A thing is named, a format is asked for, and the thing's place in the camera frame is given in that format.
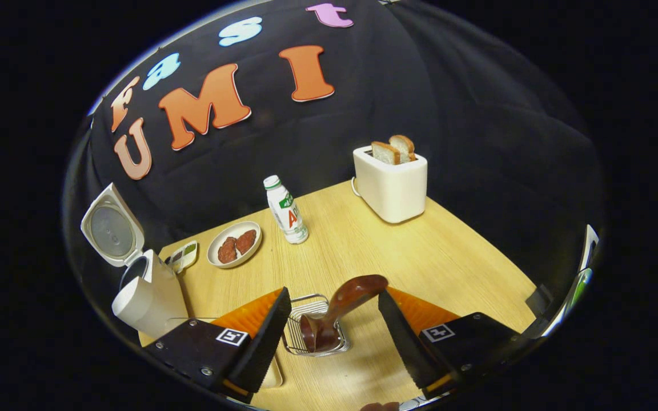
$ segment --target green label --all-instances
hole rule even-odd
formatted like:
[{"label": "green label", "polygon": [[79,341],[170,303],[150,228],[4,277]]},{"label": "green label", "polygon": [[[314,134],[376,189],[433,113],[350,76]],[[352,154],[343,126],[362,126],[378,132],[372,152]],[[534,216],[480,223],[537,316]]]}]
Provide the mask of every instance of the green label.
[{"label": "green label", "polygon": [[281,208],[289,208],[293,204],[293,197],[291,197],[291,193],[286,193],[286,198],[283,200],[279,201],[279,205]]}]

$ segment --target plastic bottle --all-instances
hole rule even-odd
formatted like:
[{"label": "plastic bottle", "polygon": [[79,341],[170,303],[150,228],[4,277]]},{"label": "plastic bottle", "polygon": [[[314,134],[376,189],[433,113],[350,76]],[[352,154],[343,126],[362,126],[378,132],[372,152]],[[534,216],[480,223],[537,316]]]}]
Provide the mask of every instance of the plastic bottle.
[{"label": "plastic bottle", "polygon": [[308,239],[308,228],[298,211],[298,205],[291,193],[281,184],[277,175],[271,175],[263,180],[266,188],[268,207],[276,218],[276,222],[284,232],[286,240],[291,244],[301,244]]}]

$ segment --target foam letter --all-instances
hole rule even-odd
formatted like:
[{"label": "foam letter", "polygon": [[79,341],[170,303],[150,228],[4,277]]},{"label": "foam letter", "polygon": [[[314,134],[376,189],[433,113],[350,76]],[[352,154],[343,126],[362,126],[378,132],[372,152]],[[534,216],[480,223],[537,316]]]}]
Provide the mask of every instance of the foam letter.
[{"label": "foam letter", "polygon": [[220,37],[224,37],[220,40],[219,44],[222,47],[227,47],[237,42],[253,39],[263,29],[263,26],[260,25],[261,21],[263,19],[260,17],[251,17],[243,21],[238,21],[238,23],[230,24],[217,34]]},{"label": "foam letter", "polygon": [[162,78],[167,78],[172,75],[179,65],[181,65],[181,63],[179,62],[178,53],[168,55],[164,60],[161,60],[161,62],[157,63],[156,66],[149,70],[149,77],[144,81],[144,90],[149,90],[156,86]]},{"label": "foam letter", "polygon": [[139,162],[139,164],[136,164],[133,159],[131,159],[129,149],[126,148],[126,135],[122,135],[121,138],[115,142],[115,146],[113,146],[113,151],[118,154],[118,159],[121,161],[123,170],[134,180],[141,180],[144,175],[149,173],[149,169],[151,169],[151,151],[149,151],[149,144],[146,143],[146,139],[144,138],[143,124],[144,119],[141,118],[136,120],[134,124],[131,125],[131,128],[129,128],[129,133],[134,136],[136,147],[139,148],[139,155],[141,156],[141,162]]},{"label": "foam letter", "polygon": [[343,20],[339,16],[339,11],[346,13],[347,9],[334,7],[332,3],[321,3],[321,5],[307,7],[306,11],[314,11],[321,24],[329,27],[350,27],[355,23],[350,19]]},{"label": "foam letter", "polygon": [[124,106],[131,102],[131,96],[133,96],[133,91],[131,87],[136,86],[136,83],[139,82],[139,76],[136,76],[131,83],[126,86],[118,96],[113,99],[113,103],[110,107],[113,109],[113,125],[110,127],[110,132],[115,132],[115,129],[118,128],[118,125],[121,124],[123,118],[126,117],[126,113],[129,111],[128,108]]},{"label": "foam letter", "polygon": [[250,116],[250,107],[243,105],[235,88],[235,72],[238,65],[230,63],[215,68],[206,75],[199,98],[184,88],[176,88],[159,101],[159,108],[167,112],[172,128],[172,149],[179,151],[194,141],[194,133],[188,132],[189,123],[201,135],[209,128],[210,110],[215,107],[215,128],[225,128],[242,122]]},{"label": "foam letter", "polygon": [[319,54],[323,52],[324,49],[318,45],[300,45],[279,53],[280,57],[291,63],[296,84],[296,90],[291,94],[294,101],[308,102],[334,94],[334,87],[324,81],[319,63]]}]

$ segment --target table surface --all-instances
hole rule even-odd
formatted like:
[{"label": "table surface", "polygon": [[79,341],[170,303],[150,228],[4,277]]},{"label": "table surface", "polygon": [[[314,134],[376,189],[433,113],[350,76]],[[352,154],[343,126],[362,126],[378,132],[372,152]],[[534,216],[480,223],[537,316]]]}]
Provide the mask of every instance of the table surface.
[{"label": "table surface", "polygon": [[[382,221],[355,196],[350,182],[295,200],[308,226],[303,244],[289,244],[266,208],[161,250],[165,260],[191,240],[199,244],[198,259],[179,275],[190,317],[219,317],[283,286],[292,299],[315,292],[330,299],[348,279],[378,273],[390,286],[457,315],[484,312],[519,333],[535,320],[525,304],[535,290],[527,276],[430,198],[423,214],[399,224]],[[211,265],[210,242],[240,221],[259,224],[259,249],[235,268]],[[421,395],[392,343],[377,299],[345,316],[342,329],[352,348],[332,356],[295,356],[280,342],[276,357],[284,383],[260,390],[251,405],[274,411],[353,411]],[[143,333],[139,338],[142,345],[153,341]]]}]

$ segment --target toast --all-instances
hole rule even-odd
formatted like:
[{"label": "toast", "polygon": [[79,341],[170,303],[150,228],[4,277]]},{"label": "toast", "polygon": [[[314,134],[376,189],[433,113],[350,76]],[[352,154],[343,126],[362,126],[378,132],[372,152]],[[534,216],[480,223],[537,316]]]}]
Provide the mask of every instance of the toast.
[{"label": "toast", "polygon": [[373,141],[372,156],[387,164],[400,164],[400,151],[387,143]]},{"label": "toast", "polygon": [[415,161],[415,145],[410,138],[404,135],[394,135],[390,138],[390,145],[400,151],[400,163]]}]

